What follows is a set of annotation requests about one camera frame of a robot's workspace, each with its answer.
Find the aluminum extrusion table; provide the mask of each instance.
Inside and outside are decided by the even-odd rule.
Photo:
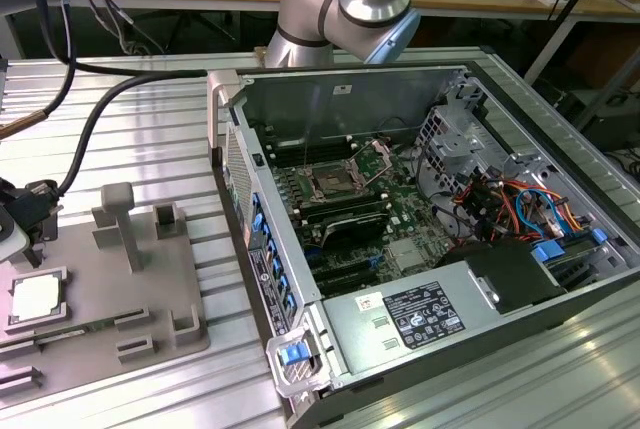
[[[554,117],[499,58],[477,48],[408,51],[404,60],[475,60],[550,134]],[[344,54],[339,61],[351,61]],[[96,59],[138,69],[249,67],[251,54]],[[49,61],[0,69],[0,123],[40,108],[57,91],[64,68]],[[60,180],[84,118],[121,78],[79,74],[53,117],[0,144],[0,174],[16,184]],[[204,298],[211,347],[183,359],[0,410],[2,427],[183,429],[283,428],[271,381],[207,160],[206,83],[139,87],[109,105],[96,126],[82,171],[64,198],[60,223],[90,220],[99,188],[127,180],[138,207],[173,200],[188,230]],[[509,124],[493,121],[494,124]],[[585,148],[577,132],[557,141],[585,171],[640,220],[640,194],[624,175]],[[510,141],[526,149],[527,141]],[[358,427],[631,427],[640,424],[640,285],[589,309],[560,328],[403,391],[334,426]]]

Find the motherboard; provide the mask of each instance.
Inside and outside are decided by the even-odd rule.
[[[325,297],[431,269],[454,247],[456,228],[445,230],[397,149],[383,138],[298,154],[271,149],[280,196]]]

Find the blue latch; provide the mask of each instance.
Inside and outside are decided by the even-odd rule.
[[[562,256],[564,249],[562,249],[556,241],[544,241],[538,244],[536,248],[531,251],[531,254],[533,254],[533,257],[539,262],[547,262],[549,259]]]
[[[593,231],[591,231],[591,235],[598,244],[604,244],[607,239],[609,239],[609,236],[607,236],[607,234],[602,229],[594,229]]]
[[[253,228],[253,232],[258,232],[260,229],[262,229],[263,222],[264,222],[264,216],[262,215],[262,213],[257,214],[256,218],[253,220],[253,224],[251,224],[251,227]]]
[[[293,294],[289,294],[287,296],[287,308],[288,309],[296,308],[296,299],[293,297]]]
[[[291,344],[289,347],[280,351],[280,358],[285,366],[291,366],[298,362],[306,361],[311,357],[309,348],[304,342]]]
[[[273,276],[276,278],[280,277],[281,273],[282,273],[282,263],[280,262],[280,259],[276,257],[273,260]]]

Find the circuit board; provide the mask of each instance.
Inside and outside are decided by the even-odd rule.
[[[360,141],[359,146],[364,149],[350,159],[272,169],[309,267],[325,296],[431,269],[454,245],[451,234],[455,228],[447,233],[432,213],[431,205],[415,186],[408,163],[393,150],[381,154],[370,141]],[[329,232],[327,227],[332,224],[356,217],[355,211],[343,209],[335,217],[324,215],[322,224],[317,224],[313,215],[308,219],[299,216],[305,208],[321,211],[323,204],[336,202],[349,207],[350,201],[354,206],[378,208],[371,219],[378,213],[385,218],[379,234],[365,241],[350,240],[328,247],[321,231]]]

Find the power supply label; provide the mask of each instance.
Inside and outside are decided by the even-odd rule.
[[[438,282],[414,287],[383,300],[409,349],[417,349],[465,328]]]

